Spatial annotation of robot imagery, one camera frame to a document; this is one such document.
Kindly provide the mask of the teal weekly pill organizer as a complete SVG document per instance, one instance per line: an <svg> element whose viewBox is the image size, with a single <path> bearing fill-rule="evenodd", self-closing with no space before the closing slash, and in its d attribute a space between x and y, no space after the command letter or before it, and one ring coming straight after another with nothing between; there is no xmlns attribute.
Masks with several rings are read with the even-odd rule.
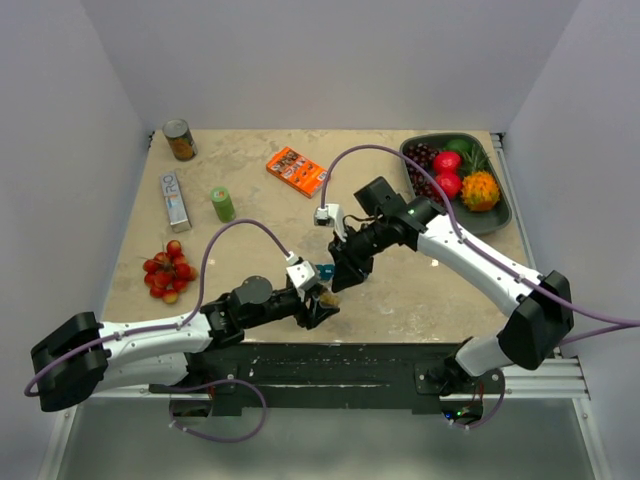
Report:
<svg viewBox="0 0 640 480"><path fill-rule="evenodd" d="M318 271L321 281L328 282L333 279L335 274L334 264L316 264L315 268Z"/></svg>

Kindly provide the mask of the clear pill bottle yellow capsules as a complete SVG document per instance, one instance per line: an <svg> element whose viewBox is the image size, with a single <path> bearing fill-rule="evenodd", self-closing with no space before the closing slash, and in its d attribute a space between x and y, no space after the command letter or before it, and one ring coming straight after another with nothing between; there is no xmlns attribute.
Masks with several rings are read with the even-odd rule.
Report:
<svg viewBox="0 0 640 480"><path fill-rule="evenodd" d="M325 306L338 307L340 304L340 298L328 287L324 286L319 296L319 302Z"/></svg>

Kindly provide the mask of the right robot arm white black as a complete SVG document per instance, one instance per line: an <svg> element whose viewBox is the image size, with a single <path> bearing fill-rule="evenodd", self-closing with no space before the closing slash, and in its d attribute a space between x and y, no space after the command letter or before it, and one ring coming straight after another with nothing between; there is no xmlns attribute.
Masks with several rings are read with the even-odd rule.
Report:
<svg viewBox="0 0 640 480"><path fill-rule="evenodd" d="M373 270L375 255L399 245L455 271L506 316L498 333L473 338L454 353L445 369L452 390L469 392L481 375L505 366L537 369L573 328L573 315L566 305L571 299L570 283L561 273L543 275L518 264L462 230L428 199L406 202L382 177L354 196L371 218L359 229L347 226L337 204L320 206L314 214L315 224L334 231L329 245L335 265L334 292L363 283Z"/></svg>

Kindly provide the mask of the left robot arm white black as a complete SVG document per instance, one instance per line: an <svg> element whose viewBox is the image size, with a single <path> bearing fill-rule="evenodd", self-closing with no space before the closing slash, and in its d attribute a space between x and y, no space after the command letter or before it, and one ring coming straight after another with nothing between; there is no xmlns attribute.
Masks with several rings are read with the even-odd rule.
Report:
<svg viewBox="0 0 640 480"><path fill-rule="evenodd" d="M193 318L176 316L125 325L99 322L82 312L31 350L40 408L56 412L93 394L139 384L200 390L207 368L195 354L236 345L246 330L292 317L314 329L340 308L322 284L300 290L292 282L274 289L261 276L203 305Z"/></svg>

